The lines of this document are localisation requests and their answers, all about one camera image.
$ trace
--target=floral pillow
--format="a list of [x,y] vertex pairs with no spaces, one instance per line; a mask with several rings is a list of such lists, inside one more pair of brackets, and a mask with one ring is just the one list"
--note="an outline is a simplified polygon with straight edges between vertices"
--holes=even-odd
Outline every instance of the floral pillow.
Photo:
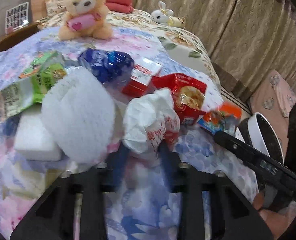
[[66,10],[63,0],[44,0],[44,2],[47,8],[47,15],[50,17]]

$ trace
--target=crumpled plastic bag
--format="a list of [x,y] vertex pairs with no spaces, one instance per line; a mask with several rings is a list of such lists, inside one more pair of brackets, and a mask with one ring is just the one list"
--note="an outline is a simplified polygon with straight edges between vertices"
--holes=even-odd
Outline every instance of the crumpled plastic bag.
[[123,143],[134,156],[156,160],[162,139],[175,142],[180,128],[171,90],[162,88],[153,94],[132,99],[126,108],[123,126]]

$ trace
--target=trash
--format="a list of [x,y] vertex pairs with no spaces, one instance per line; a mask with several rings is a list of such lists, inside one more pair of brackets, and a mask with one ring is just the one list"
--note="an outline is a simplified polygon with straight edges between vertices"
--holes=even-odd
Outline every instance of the trash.
[[41,122],[41,104],[34,104],[22,112],[13,149],[27,160],[61,159],[61,149]]
[[242,111],[239,107],[224,102],[217,111],[205,114],[198,121],[198,124],[212,134],[215,134],[217,131],[224,131],[234,136],[241,116]]
[[60,62],[63,64],[63,57],[61,54],[58,54],[57,51],[48,51],[45,53],[39,53],[39,55],[30,63],[30,66],[22,71],[19,75],[19,78],[26,78],[39,70],[49,67],[54,63]]
[[205,83],[182,73],[153,77],[152,83],[157,89],[171,89],[180,124],[193,125],[205,114],[201,110],[207,88]]
[[88,48],[78,57],[79,64],[87,68],[104,87],[122,91],[130,81],[134,60],[125,52]]
[[25,72],[19,79],[0,91],[0,123],[21,113],[34,103],[41,103],[47,91],[66,75],[61,54],[51,52],[47,60],[34,73]]
[[115,116],[113,99],[84,67],[60,80],[42,101],[44,127],[77,163],[94,165],[106,155]]
[[163,138],[174,143],[179,132],[179,117],[174,111],[171,90],[163,88],[131,100],[123,119],[123,143],[137,158],[156,160]]
[[139,58],[131,72],[131,80],[122,90],[123,93],[133,98],[141,97],[148,91],[153,76],[158,76],[161,65],[147,58]]

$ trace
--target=plastic wrapper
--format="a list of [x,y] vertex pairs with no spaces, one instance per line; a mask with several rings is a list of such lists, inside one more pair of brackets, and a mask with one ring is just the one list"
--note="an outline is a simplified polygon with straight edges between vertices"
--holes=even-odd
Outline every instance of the plastic wrapper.
[[131,80],[122,92],[133,98],[145,95],[152,77],[158,76],[160,70],[161,64],[147,58],[139,58],[132,69]]
[[201,110],[207,85],[182,73],[153,77],[153,85],[159,89],[171,89],[174,109],[181,124],[193,125],[205,112]]
[[239,107],[224,102],[217,111],[205,114],[198,121],[198,124],[212,134],[215,134],[217,131],[224,131],[234,136],[241,116],[242,111]]
[[134,60],[125,52],[88,48],[78,57],[81,66],[87,68],[104,87],[121,91],[130,81]]
[[58,54],[57,51],[48,51],[45,53],[39,53],[38,56],[30,63],[30,66],[22,71],[19,75],[19,78],[26,78],[35,73],[40,69],[46,68],[51,64],[61,62],[63,57],[61,54]]
[[153,94],[131,100],[123,125],[124,145],[131,149],[135,157],[155,161],[162,139],[174,143],[180,128],[170,89],[156,90]]
[[39,55],[21,78],[0,90],[0,123],[21,113],[34,103],[41,103],[44,95],[66,75],[62,55],[56,51]]

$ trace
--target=hand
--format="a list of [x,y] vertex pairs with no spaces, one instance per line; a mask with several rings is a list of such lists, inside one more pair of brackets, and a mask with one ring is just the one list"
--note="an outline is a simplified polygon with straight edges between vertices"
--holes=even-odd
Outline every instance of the hand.
[[[259,192],[253,201],[253,206],[259,210],[264,204],[264,193]],[[273,233],[274,239],[279,238],[288,227],[288,218],[285,215],[263,209],[259,211],[259,215],[266,222],[270,231]]]

